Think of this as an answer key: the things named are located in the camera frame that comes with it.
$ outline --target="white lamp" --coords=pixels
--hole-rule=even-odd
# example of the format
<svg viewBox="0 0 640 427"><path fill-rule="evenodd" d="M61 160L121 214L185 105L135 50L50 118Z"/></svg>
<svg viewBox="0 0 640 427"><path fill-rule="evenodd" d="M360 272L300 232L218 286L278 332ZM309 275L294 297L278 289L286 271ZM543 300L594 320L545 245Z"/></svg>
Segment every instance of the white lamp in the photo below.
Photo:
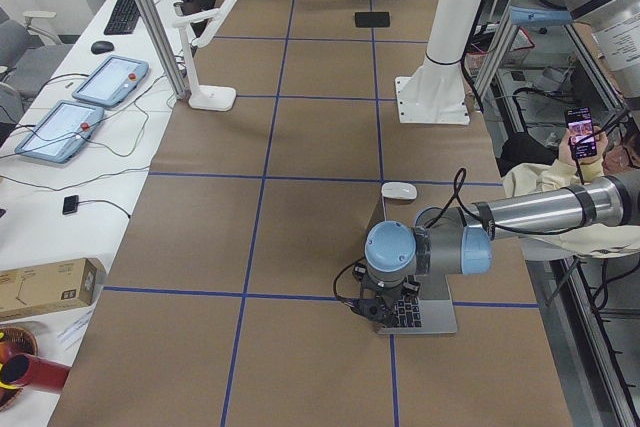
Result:
<svg viewBox="0 0 640 427"><path fill-rule="evenodd" d="M196 47L204 47L213 40L218 29L227 18L231 9L238 0L225 0L220 8L205 10L196 14L178 17L173 21L173 26L180 31L180 41L182 42L182 51L184 52L184 63L187 67L187 78L189 80L189 88L191 97L189 105L194 109L202 110L218 110L225 111L233 107L236 99L236 89L232 87L216 87L212 85L200 85L196 66L191 54L191 44L187 38L187 28L192 22L202 22L211 19L209 25L202 35L198 37L193 44Z"/></svg>

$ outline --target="red object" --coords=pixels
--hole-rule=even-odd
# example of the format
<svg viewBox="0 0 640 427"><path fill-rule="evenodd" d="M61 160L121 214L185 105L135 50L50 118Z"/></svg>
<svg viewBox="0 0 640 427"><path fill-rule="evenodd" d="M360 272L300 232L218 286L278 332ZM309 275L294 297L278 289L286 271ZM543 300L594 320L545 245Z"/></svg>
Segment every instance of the red object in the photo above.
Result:
<svg viewBox="0 0 640 427"><path fill-rule="evenodd" d="M0 369L0 382L59 394L62 392L70 367L30 354L11 357Z"/></svg>
<svg viewBox="0 0 640 427"><path fill-rule="evenodd" d="M11 357L24 352L24 348L15 342L0 342L0 364L5 364Z"/></svg>

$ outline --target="power adapter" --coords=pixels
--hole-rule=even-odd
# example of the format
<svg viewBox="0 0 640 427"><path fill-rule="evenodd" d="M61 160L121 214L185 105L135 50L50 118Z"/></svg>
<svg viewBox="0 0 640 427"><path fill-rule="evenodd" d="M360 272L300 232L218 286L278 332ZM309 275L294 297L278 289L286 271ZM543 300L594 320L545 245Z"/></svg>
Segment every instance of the power adapter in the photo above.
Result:
<svg viewBox="0 0 640 427"><path fill-rule="evenodd" d="M80 197L77 195L70 195L64 198L62 203L62 215L73 214L78 211L78 205L80 204Z"/></svg>

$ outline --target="black keyboard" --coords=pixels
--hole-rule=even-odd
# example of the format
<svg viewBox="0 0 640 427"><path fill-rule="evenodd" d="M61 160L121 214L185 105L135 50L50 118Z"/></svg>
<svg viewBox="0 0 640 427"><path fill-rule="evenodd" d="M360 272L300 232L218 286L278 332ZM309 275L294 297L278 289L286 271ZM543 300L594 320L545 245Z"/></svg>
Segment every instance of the black keyboard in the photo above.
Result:
<svg viewBox="0 0 640 427"><path fill-rule="evenodd" d="M130 34L136 28L140 11L135 0L116 0L104 35Z"/></svg>
<svg viewBox="0 0 640 427"><path fill-rule="evenodd" d="M420 318L420 306L415 295L407 295L396 302L394 309L398 317L396 327L422 327Z"/></svg>

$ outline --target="bowl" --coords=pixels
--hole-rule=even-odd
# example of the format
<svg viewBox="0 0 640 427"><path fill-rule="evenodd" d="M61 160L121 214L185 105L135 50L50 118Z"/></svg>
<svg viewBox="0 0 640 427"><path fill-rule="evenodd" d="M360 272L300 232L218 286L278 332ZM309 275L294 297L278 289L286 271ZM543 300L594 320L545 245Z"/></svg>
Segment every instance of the bowl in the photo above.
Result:
<svg viewBox="0 0 640 427"><path fill-rule="evenodd" d="M31 332L22 327L0 327L0 363L6 362L15 354L38 354L38 344ZM9 408L20 395L22 389L0 387L0 411Z"/></svg>

